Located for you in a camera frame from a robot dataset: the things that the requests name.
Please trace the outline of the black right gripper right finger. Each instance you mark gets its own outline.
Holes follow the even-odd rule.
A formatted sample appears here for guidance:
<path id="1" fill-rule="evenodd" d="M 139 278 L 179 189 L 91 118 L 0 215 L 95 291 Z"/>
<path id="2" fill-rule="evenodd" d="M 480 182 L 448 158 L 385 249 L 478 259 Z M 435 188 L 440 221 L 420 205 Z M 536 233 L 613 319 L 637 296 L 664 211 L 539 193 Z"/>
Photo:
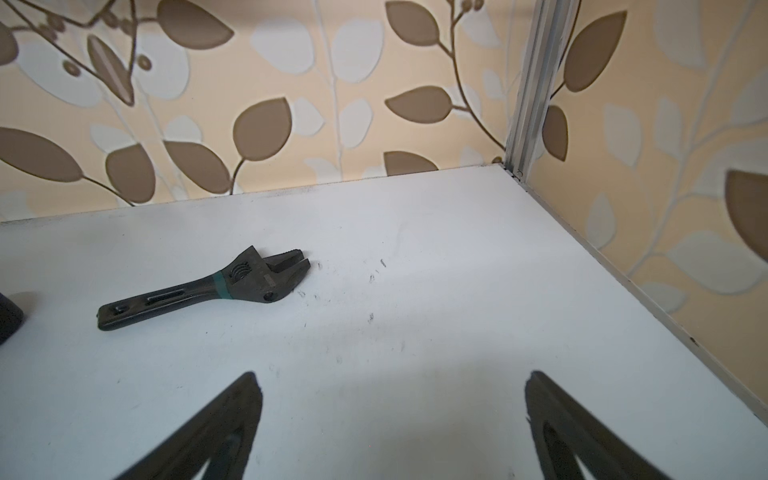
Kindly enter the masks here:
<path id="1" fill-rule="evenodd" d="M 543 476 L 582 479 L 666 479 L 542 371 L 525 384 L 529 425 Z"/>

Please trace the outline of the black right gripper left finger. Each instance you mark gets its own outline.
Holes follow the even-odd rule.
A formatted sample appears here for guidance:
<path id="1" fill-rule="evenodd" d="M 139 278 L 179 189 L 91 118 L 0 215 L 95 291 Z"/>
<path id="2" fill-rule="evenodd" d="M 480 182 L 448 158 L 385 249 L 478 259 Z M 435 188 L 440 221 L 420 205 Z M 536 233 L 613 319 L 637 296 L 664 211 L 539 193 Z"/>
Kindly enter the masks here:
<path id="1" fill-rule="evenodd" d="M 254 373 L 246 372 L 121 479 L 241 479 L 263 408 Z"/>

